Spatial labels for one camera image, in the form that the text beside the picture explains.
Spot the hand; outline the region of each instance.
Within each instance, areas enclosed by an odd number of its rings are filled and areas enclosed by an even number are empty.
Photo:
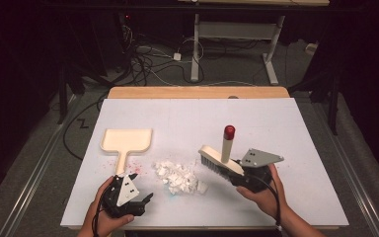
[[[278,192],[278,199],[281,211],[281,226],[287,232],[288,236],[291,237],[305,237],[313,236],[319,237],[324,236],[319,230],[315,229],[304,219],[302,219],[294,210],[292,210],[285,199],[284,186],[282,181],[279,179],[278,172],[273,164],[269,165],[270,172],[272,174],[274,182],[271,182],[270,186]],[[250,190],[244,187],[238,187],[236,190],[245,198],[254,201],[257,206],[264,213],[272,216],[276,219],[277,207],[275,196],[272,192],[267,189],[259,193],[252,193]]]
[[[78,236],[94,236],[94,233],[92,231],[92,219],[95,216],[95,213],[97,212],[98,202],[100,201],[101,196],[103,195],[104,190],[106,187],[110,185],[110,183],[113,181],[114,177],[109,177],[98,189],[97,194],[95,195],[94,201],[91,202],[88,212],[86,213],[84,224],[82,225],[81,230],[79,231]],[[103,236],[108,236],[110,233],[112,233],[117,228],[133,221],[134,216],[131,214],[124,215],[120,218],[110,218],[107,213],[103,210],[100,212],[99,219],[98,219],[98,234]]]
[[[281,211],[283,211],[288,207],[287,201],[285,199],[284,187],[282,185],[282,181],[279,179],[278,172],[276,171],[275,166],[273,164],[270,164],[269,169],[274,180],[274,182],[271,182],[270,186],[278,192],[280,208]],[[236,190],[243,197],[254,201],[260,208],[260,210],[262,210],[264,213],[276,219],[276,200],[275,196],[269,189],[266,189],[256,194],[246,189],[245,187],[237,187]]]

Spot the red knob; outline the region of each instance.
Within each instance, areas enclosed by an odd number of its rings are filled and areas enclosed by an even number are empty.
[[[227,125],[226,127],[224,127],[223,138],[226,140],[233,140],[233,137],[235,137],[235,131],[236,128],[234,126]]]

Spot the beige dustpan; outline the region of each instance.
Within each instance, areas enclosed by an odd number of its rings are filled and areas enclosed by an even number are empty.
[[[152,129],[106,129],[101,148],[118,152],[115,174],[125,172],[125,160],[130,153],[144,152],[150,146]]]

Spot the paper debris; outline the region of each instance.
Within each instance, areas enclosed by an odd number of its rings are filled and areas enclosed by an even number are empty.
[[[174,164],[171,161],[159,161],[153,164],[153,168],[159,179],[169,186],[169,191],[173,195],[178,193],[204,194],[208,189],[208,185],[199,181],[188,167]]]

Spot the white table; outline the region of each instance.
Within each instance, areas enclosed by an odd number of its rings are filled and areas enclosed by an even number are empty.
[[[136,91],[144,91],[145,88],[136,89],[130,88],[134,90],[134,96],[139,97]],[[223,90],[232,94],[232,88],[198,89],[200,94],[216,91],[221,95]],[[171,94],[173,88],[148,88],[140,98],[145,95],[159,98],[157,96],[161,94],[157,94],[157,90],[169,92],[169,96],[174,98]],[[185,97],[189,95],[186,92],[197,88],[181,87],[176,90],[178,96]],[[235,89],[237,96],[243,95],[240,90]],[[108,154],[100,147],[105,129],[152,128],[150,148],[143,154],[128,157],[126,173],[139,174],[134,183],[141,198],[150,193],[154,196],[146,205],[146,213],[136,217],[124,229],[273,228],[273,219],[263,214],[253,202],[241,197],[228,181],[200,164],[197,150],[202,144],[220,150],[223,128],[227,124],[236,127],[231,158],[241,159],[251,147],[284,156],[285,160],[277,163],[276,167],[289,204],[304,219],[320,228],[348,225],[294,99],[269,98],[105,100],[61,226],[79,228],[97,188],[114,174],[116,155]],[[151,167],[153,162],[160,160],[170,160],[191,168],[200,180],[209,185],[208,191],[204,195],[171,195]]]

